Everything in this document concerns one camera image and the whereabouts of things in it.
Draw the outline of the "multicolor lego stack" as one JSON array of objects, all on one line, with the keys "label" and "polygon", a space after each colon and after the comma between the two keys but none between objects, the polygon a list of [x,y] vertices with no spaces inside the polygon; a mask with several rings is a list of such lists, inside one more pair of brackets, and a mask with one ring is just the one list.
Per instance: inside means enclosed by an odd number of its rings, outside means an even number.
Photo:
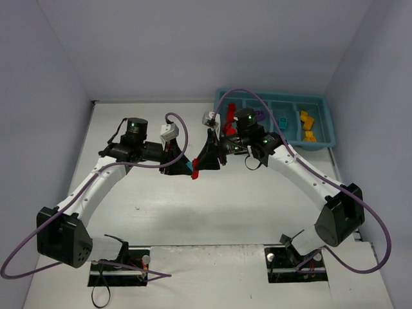
[{"label": "multicolor lego stack", "polygon": [[195,180],[199,177],[199,170],[197,170],[197,165],[198,165],[198,159],[195,158],[193,159],[191,162],[188,161],[186,163],[186,166],[191,170],[192,174],[191,174],[191,179]]}]

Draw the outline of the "red angled lego piece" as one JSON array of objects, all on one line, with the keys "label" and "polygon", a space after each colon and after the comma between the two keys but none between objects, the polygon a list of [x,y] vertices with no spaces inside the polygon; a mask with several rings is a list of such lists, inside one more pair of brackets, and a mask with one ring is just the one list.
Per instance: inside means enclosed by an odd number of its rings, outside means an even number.
[{"label": "red angled lego piece", "polygon": [[235,122],[234,119],[227,120],[223,125],[223,134],[225,136],[232,136],[237,133],[236,129],[233,128],[232,124]]}]

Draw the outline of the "small red square lego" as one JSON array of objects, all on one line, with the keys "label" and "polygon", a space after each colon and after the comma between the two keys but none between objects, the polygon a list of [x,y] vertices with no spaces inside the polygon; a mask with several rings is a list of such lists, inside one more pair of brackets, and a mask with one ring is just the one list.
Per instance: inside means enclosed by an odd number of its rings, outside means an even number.
[{"label": "small red square lego", "polygon": [[232,120],[234,118],[235,112],[236,112],[235,103],[230,103],[227,109],[227,120]]}]

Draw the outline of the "purple flower lego brick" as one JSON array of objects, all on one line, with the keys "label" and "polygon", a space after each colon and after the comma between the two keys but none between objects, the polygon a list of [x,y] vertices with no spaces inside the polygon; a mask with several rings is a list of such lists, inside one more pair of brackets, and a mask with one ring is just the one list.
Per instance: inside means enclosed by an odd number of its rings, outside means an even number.
[{"label": "purple flower lego brick", "polygon": [[266,114],[263,110],[255,110],[254,114],[257,122],[262,122],[266,119]]}]

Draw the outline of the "teal rectangular lego brick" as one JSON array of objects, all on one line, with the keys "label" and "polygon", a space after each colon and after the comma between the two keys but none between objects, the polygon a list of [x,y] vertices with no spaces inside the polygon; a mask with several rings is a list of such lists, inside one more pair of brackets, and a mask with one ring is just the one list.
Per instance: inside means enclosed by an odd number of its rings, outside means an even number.
[{"label": "teal rectangular lego brick", "polygon": [[284,131],[288,126],[288,119],[286,117],[280,117],[279,122],[278,122],[278,126],[279,126],[280,130]]}]

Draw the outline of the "small yellow lego brick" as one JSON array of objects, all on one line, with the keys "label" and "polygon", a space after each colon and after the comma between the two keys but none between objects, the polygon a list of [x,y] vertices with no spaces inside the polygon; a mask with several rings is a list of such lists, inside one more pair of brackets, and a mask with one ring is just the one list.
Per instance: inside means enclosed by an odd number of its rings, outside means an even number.
[{"label": "small yellow lego brick", "polygon": [[308,113],[307,113],[306,111],[304,111],[304,110],[301,110],[301,112],[300,112],[300,120],[301,120],[302,122],[306,122],[306,121],[307,121],[307,118],[308,118]]}]

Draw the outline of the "yellow striped lego brick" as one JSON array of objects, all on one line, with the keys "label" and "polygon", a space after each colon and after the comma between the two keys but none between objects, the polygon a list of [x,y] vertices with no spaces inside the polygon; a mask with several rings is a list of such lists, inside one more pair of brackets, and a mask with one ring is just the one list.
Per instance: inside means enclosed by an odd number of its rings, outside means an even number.
[{"label": "yellow striped lego brick", "polygon": [[317,139],[312,131],[305,131],[303,141],[304,142],[317,142]]}]

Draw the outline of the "yellow square lego brick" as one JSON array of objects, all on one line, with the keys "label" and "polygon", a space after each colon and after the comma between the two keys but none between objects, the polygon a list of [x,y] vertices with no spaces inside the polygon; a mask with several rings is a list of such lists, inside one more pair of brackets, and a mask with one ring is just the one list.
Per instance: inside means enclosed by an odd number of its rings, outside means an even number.
[{"label": "yellow square lego brick", "polygon": [[305,131],[311,131],[312,127],[313,127],[313,124],[314,124],[314,121],[315,121],[315,119],[313,117],[308,116],[306,118],[306,121],[303,124],[303,129]]}]

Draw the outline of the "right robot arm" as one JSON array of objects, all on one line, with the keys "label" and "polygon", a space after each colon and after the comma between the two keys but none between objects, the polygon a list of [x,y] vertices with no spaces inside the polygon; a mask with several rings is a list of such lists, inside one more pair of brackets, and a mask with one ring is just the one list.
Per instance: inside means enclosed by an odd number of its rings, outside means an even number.
[{"label": "right robot arm", "polygon": [[357,185],[345,186],[322,175],[292,147],[287,147],[279,134],[258,124],[253,109],[241,109],[235,116],[236,133],[225,136],[220,131],[218,115],[212,111],[203,115],[202,123],[208,127],[207,140],[194,170],[218,170],[227,163],[227,155],[247,151],[260,165],[282,174],[304,192],[319,210],[319,217],[297,235],[281,236],[281,243],[292,257],[306,256],[325,245],[338,247],[364,223],[364,208],[351,198],[355,195],[362,199]]}]

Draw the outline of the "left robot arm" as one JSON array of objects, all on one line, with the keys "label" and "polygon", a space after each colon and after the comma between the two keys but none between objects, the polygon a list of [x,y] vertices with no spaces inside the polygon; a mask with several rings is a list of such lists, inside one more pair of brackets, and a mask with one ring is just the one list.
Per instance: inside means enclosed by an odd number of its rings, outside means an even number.
[{"label": "left robot arm", "polygon": [[73,268],[85,262],[110,261],[118,268],[129,261],[129,243],[117,236],[90,236],[89,221],[110,190],[133,167],[153,162],[162,174],[190,175],[184,150],[178,147],[178,126],[166,120],[160,129],[160,142],[147,141],[148,122],[124,118],[126,131],[119,142],[111,137],[99,151],[93,170],[81,184],[54,208],[42,208],[36,217],[37,251]]}]

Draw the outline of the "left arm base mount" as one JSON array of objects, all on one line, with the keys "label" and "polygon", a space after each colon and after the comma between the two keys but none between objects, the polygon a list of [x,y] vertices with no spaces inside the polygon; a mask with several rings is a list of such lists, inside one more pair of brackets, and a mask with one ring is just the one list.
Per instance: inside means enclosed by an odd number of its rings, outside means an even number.
[{"label": "left arm base mount", "polygon": [[[116,236],[110,236],[122,243],[122,249],[116,258],[116,263],[131,267],[148,269],[150,262],[150,250],[147,248],[129,248],[128,242]],[[139,270],[125,267],[92,264],[89,270],[88,287],[136,287],[147,286],[148,275]]]}]

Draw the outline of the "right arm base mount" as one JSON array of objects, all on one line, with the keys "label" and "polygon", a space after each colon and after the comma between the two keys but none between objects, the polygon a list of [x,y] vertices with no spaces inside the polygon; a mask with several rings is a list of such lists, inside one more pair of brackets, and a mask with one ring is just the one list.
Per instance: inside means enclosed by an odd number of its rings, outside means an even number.
[{"label": "right arm base mount", "polygon": [[282,235],[280,244],[264,247],[267,279],[270,284],[327,282],[328,274],[319,249],[301,256],[292,247],[292,238]]}]

